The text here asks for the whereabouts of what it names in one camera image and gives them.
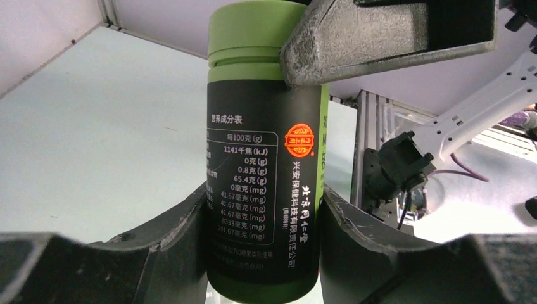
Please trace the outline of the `green pill bottle black label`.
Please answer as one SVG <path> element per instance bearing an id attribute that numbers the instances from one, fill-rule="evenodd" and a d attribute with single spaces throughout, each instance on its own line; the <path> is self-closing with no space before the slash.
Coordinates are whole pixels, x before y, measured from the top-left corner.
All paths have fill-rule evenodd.
<path id="1" fill-rule="evenodd" d="M 293 89 L 279 55 L 306 5 L 240 1 L 209 22 L 208 280 L 238 303 L 289 303 L 319 274 L 329 93 Z"/>

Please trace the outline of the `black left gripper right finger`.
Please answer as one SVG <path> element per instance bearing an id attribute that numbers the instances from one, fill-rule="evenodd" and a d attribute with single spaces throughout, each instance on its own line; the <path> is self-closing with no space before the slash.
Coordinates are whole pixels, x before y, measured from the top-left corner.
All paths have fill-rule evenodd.
<path id="1" fill-rule="evenodd" d="M 535 303 L 536 236 L 434 243 L 388 226 L 329 186 L 319 209 L 325 303 Z"/>

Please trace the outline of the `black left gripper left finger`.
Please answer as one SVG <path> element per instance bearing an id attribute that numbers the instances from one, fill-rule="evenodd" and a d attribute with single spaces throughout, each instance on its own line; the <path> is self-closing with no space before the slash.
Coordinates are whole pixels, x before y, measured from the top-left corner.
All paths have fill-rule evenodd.
<path id="1" fill-rule="evenodd" d="M 2 303 L 204 303 L 205 185 L 107 242 L 1 234 Z"/>

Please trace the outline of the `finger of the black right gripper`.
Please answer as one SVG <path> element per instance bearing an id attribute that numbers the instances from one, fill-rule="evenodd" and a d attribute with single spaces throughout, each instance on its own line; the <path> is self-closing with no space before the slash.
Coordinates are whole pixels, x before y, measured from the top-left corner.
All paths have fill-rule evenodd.
<path id="1" fill-rule="evenodd" d="M 280 52 L 290 87 L 494 50 L 498 1 L 311 1 Z"/>

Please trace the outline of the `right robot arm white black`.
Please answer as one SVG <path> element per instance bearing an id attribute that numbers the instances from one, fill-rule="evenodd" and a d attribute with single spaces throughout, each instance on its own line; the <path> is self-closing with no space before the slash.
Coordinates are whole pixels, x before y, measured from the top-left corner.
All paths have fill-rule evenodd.
<path id="1" fill-rule="evenodd" d="M 498 12 L 507 29 L 536 23 L 535 1 L 307 1 L 280 52 L 293 88 L 491 51 Z M 384 143 L 366 164 L 355 151 L 353 200 L 391 200 L 426 183 L 452 152 L 536 98 L 536 43 L 496 79 L 429 123 Z"/>

